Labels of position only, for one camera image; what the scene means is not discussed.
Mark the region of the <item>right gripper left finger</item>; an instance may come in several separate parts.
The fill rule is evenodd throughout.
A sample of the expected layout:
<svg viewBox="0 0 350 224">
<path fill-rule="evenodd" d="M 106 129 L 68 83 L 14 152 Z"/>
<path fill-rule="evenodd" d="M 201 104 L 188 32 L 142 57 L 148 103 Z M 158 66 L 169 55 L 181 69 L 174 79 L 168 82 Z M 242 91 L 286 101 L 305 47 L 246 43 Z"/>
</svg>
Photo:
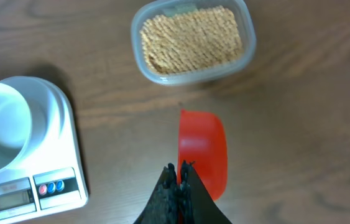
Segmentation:
<svg viewBox="0 0 350 224">
<path fill-rule="evenodd" d="M 134 224 L 177 224 L 178 202 L 175 190 L 177 175 L 175 166 L 168 163 L 154 187 L 154 190 Z"/>
</svg>

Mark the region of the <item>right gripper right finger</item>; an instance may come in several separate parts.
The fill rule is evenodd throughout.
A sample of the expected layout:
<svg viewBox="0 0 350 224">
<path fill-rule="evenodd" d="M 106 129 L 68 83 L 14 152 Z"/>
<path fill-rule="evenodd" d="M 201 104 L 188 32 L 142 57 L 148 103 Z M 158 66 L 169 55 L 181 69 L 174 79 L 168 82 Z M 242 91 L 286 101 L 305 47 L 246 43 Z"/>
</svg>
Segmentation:
<svg viewBox="0 0 350 224">
<path fill-rule="evenodd" d="M 183 161 L 180 178 L 180 223 L 231 224 L 214 203 L 192 162 Z"/>
</svg>

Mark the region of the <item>soybeans in container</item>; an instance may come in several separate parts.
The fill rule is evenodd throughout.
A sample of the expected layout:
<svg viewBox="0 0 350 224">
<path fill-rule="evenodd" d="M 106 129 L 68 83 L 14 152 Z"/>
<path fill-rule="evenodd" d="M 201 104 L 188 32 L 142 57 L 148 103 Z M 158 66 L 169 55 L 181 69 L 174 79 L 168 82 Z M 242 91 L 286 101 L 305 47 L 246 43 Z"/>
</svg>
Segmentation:
<svg viewBox="0 0 350 224">
<path fill-rule="evenodd" d="M 205 70 L 244 54 L 233 12 L 223 6 L 147 19 L 140 30 L 144 60 L 159 75 Z"/>
</svg>

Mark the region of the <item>red measuring scoop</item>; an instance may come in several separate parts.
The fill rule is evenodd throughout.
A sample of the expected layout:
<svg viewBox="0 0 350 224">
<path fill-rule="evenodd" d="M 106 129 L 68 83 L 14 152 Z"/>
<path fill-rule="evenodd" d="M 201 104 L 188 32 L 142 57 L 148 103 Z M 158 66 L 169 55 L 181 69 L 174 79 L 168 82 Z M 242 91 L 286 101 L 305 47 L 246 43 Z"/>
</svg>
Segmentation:
<svg viewBox="0 0 350 224">
<path fill-rule="evenodd" d="M 213 200 L 219 199 L 228 181 L 228 149 L 221 120 L 213 113 L 181 110 L 178 165 L 192 163 Z"/>
</svg>

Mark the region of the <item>clear plastic container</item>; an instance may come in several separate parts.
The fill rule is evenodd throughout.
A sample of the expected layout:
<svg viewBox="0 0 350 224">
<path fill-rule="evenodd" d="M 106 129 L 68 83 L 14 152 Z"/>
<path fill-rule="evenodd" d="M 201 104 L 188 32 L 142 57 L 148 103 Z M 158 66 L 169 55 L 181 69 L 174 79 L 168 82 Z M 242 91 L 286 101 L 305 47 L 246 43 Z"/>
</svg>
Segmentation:
<svg viewBox="0 0 350 224">
<path fill-rule="evenodd" d="M 131 24 L 141 73 L 160 85 L 208 82 L 243 70 L 256 33 L 243 0 L 154 1 Z"/>
</svg>

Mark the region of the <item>white kitchen scale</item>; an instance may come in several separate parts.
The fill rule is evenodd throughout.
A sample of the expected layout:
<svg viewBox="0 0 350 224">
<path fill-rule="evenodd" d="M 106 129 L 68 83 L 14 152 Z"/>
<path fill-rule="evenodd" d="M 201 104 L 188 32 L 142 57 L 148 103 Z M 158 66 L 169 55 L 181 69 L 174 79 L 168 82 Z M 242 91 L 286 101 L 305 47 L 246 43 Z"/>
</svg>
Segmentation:
<svg viewBox="0 0 350 224">
<path fill-rule="evenodd" d="M 17 90 L 31 113 L 30 138 L 0 170 L 0 223 L 16 223 L 88 203 L 75 119 L 58 86 L 37 77 L 0 81 Z"/>
</svg>

